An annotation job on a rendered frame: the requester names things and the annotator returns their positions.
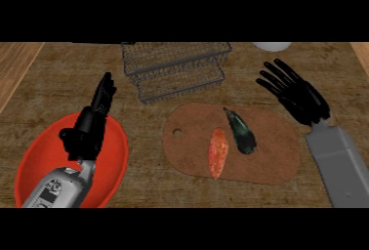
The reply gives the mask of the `brown woven placemat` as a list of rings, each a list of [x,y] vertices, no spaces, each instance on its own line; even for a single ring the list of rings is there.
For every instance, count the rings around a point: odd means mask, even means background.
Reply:
[[[169,112],[188,102],[284,109],[256,84],[264,64],[281,59],[315,87],[330,121],[349,134],[369,165],[369,76],[346,43],[295,43],[278,53],[235,43],[219,86],[150,105],[122,70],[116,45],[47,43],[39,49],[11,99],[0,112],[0,206],[14,204],[14,177],[30,142],[47,125],[89,103],[101,75],[114,81],[110,114],[123,127],[129,158],[113,207],[326,207],[330,202],[314,160],[299,153],[293,178],[277,186],[191,177],[168,164],[160,133]]]

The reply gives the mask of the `brown wooden cutting board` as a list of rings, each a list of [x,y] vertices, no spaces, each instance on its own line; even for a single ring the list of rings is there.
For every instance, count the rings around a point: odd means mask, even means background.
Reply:
[[[256,149],[238,152],[222,109],[233,110],[255,136]],[[185,175],[209,178],[207,150],[215,128],[224,131],[228,151],[221,180],[278,185],[290,180],[299,166],[296,134],[284,118],[261,108],[187,103],[166,118],[162,131],[162,150],[173,169]]]

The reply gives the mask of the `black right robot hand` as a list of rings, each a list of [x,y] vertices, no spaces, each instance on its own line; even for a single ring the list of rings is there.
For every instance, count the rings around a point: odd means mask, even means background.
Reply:
[[[330,118],[328,104],[308,81],[280,60],[264,62],[256,83],[269,91],[296,122],[312,126]]]

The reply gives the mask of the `orange sweet potato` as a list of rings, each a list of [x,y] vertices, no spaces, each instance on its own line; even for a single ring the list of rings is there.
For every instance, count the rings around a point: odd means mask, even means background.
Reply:
[[[210,135],[209,150],[207,150],[207,166],[213,179],[219,177],[222,171],[227,151],[228,151],[228,144],[224,131],[221,128],[215,128]]]

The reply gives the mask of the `red oval bowl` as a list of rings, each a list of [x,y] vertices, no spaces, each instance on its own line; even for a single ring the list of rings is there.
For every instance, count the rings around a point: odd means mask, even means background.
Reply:
[[[58,139],[58,131],[75,125],[79,113],[75,112],[54,121],[35,137],[23,154],[14,179],[14,200],[20,207],[30,191],[51,170],[69,167],[80,170],[75,161],[67,160],[67,153]],[[117,190],[129,157],[128,141],[119,122],[106,117],[104,135],[100,153],[95,159],[91,190],[80,204],[82,208],[101,208]]]

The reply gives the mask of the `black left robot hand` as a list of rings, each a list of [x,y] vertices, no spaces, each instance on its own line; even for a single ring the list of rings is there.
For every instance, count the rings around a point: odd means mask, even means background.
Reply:
[[[97,158],[114,92],[111,74],[106,72],[94,90],[91,104],[82,108],[73,127],[63,128],[58,132],[69,161],[95,160]]]

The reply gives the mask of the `white round object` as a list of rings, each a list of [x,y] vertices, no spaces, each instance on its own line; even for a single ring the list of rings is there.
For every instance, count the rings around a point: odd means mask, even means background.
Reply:
[[[256,48],[266,52],[280,52],[283,51],[290,43],[289,42],[253,42]]]

